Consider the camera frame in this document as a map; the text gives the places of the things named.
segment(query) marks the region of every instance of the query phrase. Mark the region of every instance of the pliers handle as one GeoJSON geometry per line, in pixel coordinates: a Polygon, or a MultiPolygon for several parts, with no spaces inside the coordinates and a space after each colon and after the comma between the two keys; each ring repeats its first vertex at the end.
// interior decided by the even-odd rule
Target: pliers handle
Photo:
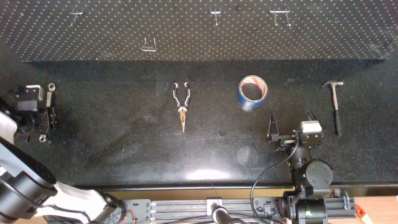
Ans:
{"type": "Polygon", "coordinates": [[[184,104],[181,105],[181,103],[179,102],[179,100],[177,98],[178,84],[174,83],[174,85],[173,85],[173,100],[174,100],[174,103],[175,103],[176,107],[178,108],[178,112],[180,112],[181,110],[188,111],[188,105],[191,102],[191,89],[190,89],[190,87],[188,85],[188,82],[185,82],[184,86],[185,86],[185,88],[187,90],[187,97],[186,97],[186,99],[184,101],[184,104]]]}

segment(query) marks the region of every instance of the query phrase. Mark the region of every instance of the hammer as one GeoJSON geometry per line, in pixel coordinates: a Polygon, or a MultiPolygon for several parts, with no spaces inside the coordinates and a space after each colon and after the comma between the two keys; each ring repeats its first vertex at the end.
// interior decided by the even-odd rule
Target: hammer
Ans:
{"type": "Polygon", "coordinates": [[[322,87],[325,85],[330,85],[331,90],[333,92],[333,105],[335,106],[335,127],[336,127],[336,135],[339,136],[341,134],[341,121],[340,117],[338,116],[338,104],[337,104],[337,96],[336,96],[336,86],[337,85],[342,85],[344,84],[343,82],[338,82],[336,80],[331,80],[323,84],[322,87]]]}

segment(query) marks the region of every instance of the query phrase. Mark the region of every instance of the black countertop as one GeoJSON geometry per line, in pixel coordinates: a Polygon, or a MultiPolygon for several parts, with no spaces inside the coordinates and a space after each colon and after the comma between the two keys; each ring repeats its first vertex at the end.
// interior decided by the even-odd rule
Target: black countertop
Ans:
{"type": "MultiPolygon", "coordinates": [[[[56,85],[57,135],[16,145],[69,185],[249,186],[286,156],[266,141],[270,112],[287,134],[306,120],[307,108],[326,129],[312,154],[334,168],[333,185],[397,185],[397,61],[40,62],[25,65],[29,73],[5,72],[0,87],[56,85]],[[237,97],[246,75],[262,77],[269,88],[252,112],[237,97]],[[337,88],[340,137],[330,88],[320,89],[332,79],[345,83],[337,88]],[[174,82],[192,89],[184,134],[174,82]]],[[[287,164],[266,173],[261,185],[290,185],[287,164]]]]}

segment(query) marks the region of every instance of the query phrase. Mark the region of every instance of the blue tape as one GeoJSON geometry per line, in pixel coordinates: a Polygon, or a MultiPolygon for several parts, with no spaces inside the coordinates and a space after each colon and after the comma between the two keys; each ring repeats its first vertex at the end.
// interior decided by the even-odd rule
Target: blue tape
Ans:
{"type": "Polygon", "coordinates": [[[238,99],[239,99],[239,102],[242,104],[244,110],[251,110],[253,108],[260,106],[262,104],[262,102],[264,101],[264,99],[266,98],[267,94],[268,94],[267,84],[262,78],[260,78],[258,76],[255,76],[255,75],[246,76],[242,79],[242,81],[239,84],[238,99]],[[262,91],[261,99],[251,100],[243,94],[242,86],[244,86],[245,84],[248,84],[248,83],[253,83],[261,89],[261,91],[262,91]]]}

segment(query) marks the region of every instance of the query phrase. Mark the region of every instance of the pegboard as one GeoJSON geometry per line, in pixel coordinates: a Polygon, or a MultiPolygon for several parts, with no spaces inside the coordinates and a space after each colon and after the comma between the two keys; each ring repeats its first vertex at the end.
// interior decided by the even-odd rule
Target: pegboard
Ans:
{"type": "Polygon", "coordinates": [[[0,39],[22,61],[388,58],[398,39],[397,4],[10,0],[0,2],[0,39]],[[290,26],[273,9],[289,10],[290,26]],[[144,39],[156,51],[143,51],[144,39]]]}

